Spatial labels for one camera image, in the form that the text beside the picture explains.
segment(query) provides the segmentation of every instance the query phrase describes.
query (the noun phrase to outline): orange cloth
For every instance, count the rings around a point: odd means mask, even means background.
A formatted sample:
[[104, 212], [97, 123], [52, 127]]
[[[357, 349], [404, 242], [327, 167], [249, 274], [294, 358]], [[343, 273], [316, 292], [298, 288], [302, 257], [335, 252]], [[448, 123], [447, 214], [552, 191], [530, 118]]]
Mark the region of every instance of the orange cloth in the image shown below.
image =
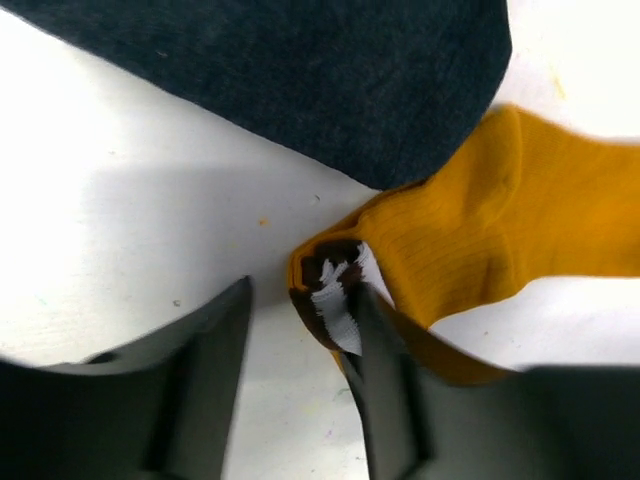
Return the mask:
[[305, 288], [301, 261], [318, 244], [344, 238], [369, 244], [397, 310], [423, 331], [539, 277], [638, 276], [640, 146], [503, 107], [429, 180], [378, 195], [296, 249], [289, 287]]

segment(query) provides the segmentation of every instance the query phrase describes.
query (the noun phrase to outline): dark felt fabric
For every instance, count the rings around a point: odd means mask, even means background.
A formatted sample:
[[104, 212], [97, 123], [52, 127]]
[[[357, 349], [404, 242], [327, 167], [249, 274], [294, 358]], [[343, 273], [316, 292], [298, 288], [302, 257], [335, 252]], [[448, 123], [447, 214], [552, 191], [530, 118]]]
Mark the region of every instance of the dark felt fabric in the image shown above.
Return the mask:
[[440, 169], [511, 54], [505, 0], [0, 0], [376, 189]]

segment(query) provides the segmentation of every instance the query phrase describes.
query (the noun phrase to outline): dark blue cloth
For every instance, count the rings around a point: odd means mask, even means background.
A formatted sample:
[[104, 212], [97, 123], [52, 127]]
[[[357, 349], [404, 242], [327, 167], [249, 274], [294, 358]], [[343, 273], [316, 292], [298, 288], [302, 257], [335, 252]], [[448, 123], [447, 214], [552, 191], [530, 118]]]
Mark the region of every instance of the dark blue cloth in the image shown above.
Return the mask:
[[359, 182], [437, 172], [511, 55], [505, 0], [0, 0]]

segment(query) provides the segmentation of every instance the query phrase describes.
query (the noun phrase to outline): white table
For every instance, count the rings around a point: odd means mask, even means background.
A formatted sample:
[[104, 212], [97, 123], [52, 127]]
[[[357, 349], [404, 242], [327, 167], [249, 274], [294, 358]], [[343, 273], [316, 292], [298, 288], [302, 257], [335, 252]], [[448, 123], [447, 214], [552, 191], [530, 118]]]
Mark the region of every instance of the white table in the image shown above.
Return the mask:
[[[640, 6], [510, 2], [496, 102], [640, 141]], [[364, 479], [359, 418], [286, 297], [302, 241], [375, 192], [0, 11], [0, 352], [77, 361], [243, 274], [258, 305], [229, 479]], [[436, 331], [487, 360], [640, 364], [640, 281], [544, 279]]]

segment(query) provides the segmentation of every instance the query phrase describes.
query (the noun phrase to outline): orange sock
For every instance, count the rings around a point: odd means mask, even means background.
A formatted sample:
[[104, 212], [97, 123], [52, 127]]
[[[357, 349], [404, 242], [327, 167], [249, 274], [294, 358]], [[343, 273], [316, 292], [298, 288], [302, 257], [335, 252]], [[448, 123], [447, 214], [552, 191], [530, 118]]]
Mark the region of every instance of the orange sock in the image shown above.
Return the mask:
[[293, 252], [289, 287], [305, 289], [301, 263], [317, 245], [345, 238], [368, 243], [397, 310], [422, 331], [539, 277], [639, 276], [640, 146], [503, 107], [432, 178], [378, 195]]

